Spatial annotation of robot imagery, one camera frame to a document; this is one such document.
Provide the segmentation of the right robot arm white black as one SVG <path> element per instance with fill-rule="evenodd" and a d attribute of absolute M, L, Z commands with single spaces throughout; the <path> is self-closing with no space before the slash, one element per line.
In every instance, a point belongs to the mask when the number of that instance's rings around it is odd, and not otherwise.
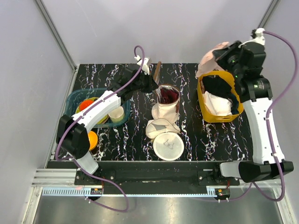
<path fill-rule="evenodd" d="M 279 146 L 273 114 L 272 90 L 268 79 L 261 75 L 266 58 L 265 47 L 256 42 L 240 43 L 213 51 L 216 63 L 232 74 L 235 91 L 240 98 L 251 132 L 253 159 L 220 164 L 212 173 L 213 182 L 223 185 L 229 177 L 244 182 L 278 179 L 294 170 L 291 161 L 286 161 Z"/>

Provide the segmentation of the cream laundry bag brown trim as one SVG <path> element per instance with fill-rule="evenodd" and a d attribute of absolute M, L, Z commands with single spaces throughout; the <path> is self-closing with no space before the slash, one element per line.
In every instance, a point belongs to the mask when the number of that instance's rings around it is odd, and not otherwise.
<path fill-rule="evenodd" d="M 157 102 L 151 109 L 152 118 L 176 123 L 179 119 L 180 90 L 171 84 L 160 84 L 155 93 Z"/>

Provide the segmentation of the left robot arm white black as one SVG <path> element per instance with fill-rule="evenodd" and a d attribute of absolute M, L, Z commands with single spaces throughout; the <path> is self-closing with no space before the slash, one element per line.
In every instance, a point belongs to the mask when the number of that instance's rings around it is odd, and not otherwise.
<path fill-rule="evenodd" d="M 106 115 L 141 91 L 152 93 L 158 88 L 151 72 L 145 72 L 136 64 L 128 65 L 123 74 L 114 80 L 107 90 L 90 106 L 72 116 L 63 115 L 56 135 L 57 150 L 63 149 L 85 171 L 85 180 L 97 184 L 101 173 L 97 162 L 89 152 L 88 133 Z"/>

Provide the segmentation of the dark maroon bra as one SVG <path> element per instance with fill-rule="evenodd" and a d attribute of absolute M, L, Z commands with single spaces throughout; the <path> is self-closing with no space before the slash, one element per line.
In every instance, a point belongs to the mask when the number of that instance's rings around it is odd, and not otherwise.
<path fill-rule="evenodd" d="M 179 93 L 176 90 L 173 90 L 173 89 L 162 88 L 160 90 L 160 92 L 161 92 L 161 96 L 159 98 L 159 102 L 161 104 L 174 103 L 179 97 Z"/>

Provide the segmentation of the pale pink bra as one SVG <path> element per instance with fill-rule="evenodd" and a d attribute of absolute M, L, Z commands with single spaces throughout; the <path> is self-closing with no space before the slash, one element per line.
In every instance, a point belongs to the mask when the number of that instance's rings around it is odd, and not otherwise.
<path fill-rule="evenodd" d="M 196 72 L 195 77 L 199 78 L 201 75 L 207 74 L 213 70 L 223 71 L 223 68 L 220 67 L 215 61 L 215 57 L 213 55 L 214 50 L 224 49 L 229 46 L 229 42 L 222 42 L 217 44 L 213 49 L 207 52 L 200 63 L 198 64 L 198 70 Z"/>

